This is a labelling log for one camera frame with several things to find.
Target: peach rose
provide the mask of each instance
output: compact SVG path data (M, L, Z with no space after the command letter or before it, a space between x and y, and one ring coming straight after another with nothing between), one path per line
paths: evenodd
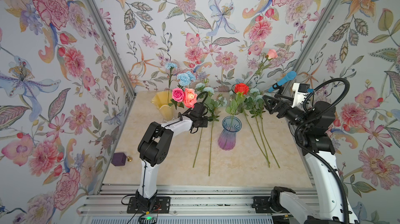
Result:
M183 104L187 107L194 107L194 104L197 102L197 94L194 92L194 89L187 88L185 89L185 97L183 97Z

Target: clear glass vase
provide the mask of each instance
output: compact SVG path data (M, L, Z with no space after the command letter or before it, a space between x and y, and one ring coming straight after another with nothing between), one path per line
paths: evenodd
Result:
M236 145L236 133L242 129L242 122L234 116L227 116L222 120L224 128L218 137L218 146L223 150L231 150Z

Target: painted lily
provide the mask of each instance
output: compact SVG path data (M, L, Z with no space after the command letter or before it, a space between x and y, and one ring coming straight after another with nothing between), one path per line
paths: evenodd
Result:
M221 0L209 0L208 1L208 6L210 7L212 14L211 18L215 20L215 27L213 31L208 32L207 36L216 36L218 33L218 29L220 27L224 27L225 30L230 33L230 34L236 34L239 33L238 30L236 30L235 25L232 23L229 23L226 19L229 19L229 16L232 14L234 7L233 3L230 4L225 4L224 6L221 7L220 9L220 1Z
M51 93L58 88L60 80L53 81L45 79L43 81L32 81L33 76L31 66L19 56L14 57L15 62L10 62L9 73L13 77L9 77L0 72L0 87L4 88L9 97L22 95L29 98L32 102L32 112L29 115L29 120L32 122L42 113L42 106L36 99L39 92Z

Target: mounting plate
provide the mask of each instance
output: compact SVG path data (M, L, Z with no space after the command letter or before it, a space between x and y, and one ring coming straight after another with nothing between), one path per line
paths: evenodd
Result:
M156 197L156 203L153 207L153 210L156 210L158 206L161 206L159 210L155 211L155 213L158 212L159 214L168 214L170 212L170 204L171 197ZM141 213L145 211L146 209L140 206L138 202L136 202L136 198L134 196L129 199L128 207L126 210L128 214Z

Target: black cable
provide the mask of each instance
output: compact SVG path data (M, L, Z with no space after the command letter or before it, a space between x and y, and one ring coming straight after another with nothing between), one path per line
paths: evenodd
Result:
M312 93L310 93L306 99L304 100L303 103L303 109L305 111L306 116L308 115L308 111L307 111L307 101L310 99L310 97L314 94L315 91L318 91L321 87L335 82L335 81L342 81L344 83L344 90L342 92L342 94L336 99L336 101L334 101L331 105L329 105L326 109L324 109L323 111L321 111L319 114L317 114L316 116L314 116L312 119L309 119L307 121L304 121L303 123L301 123L296 130L294 131L294 139L296 141L297 146L299 146L302 150L306 151L307 153L311 154L312 156L314 156L315 158L317 158L318 160L320 160L327 168L328 170L332 173L333 177L335 178L336 182L337 182L337 186L339 187L339 191L340 191L340 196L342 198L342 206L343 206L343 220L345 224L349 224L350 223L350 217L349 217L349 211L348 211L348 204L347 204L347 197L346 197L346 192L344 191L344 187L342 182L340 181L339 176L337 175L336 171L332 168L332 166L325 161L321 156L319 156L317 153L307 149L305 146L303 146L299 139L298 139L298 132L300 131L300 129L304 126L306 126L307 124L310 124L311 122L321 118L322 115L324 115L326 112L328 112L329 110L331 110L333 107L335 107L341 100L343 100L343 98L346 96L346 94L348 93L348 91L350 90L350 83L348 82L347 79L344 78L334 78L328 81L323 82L322 84L320 84L316 89L314 89L314 91Z

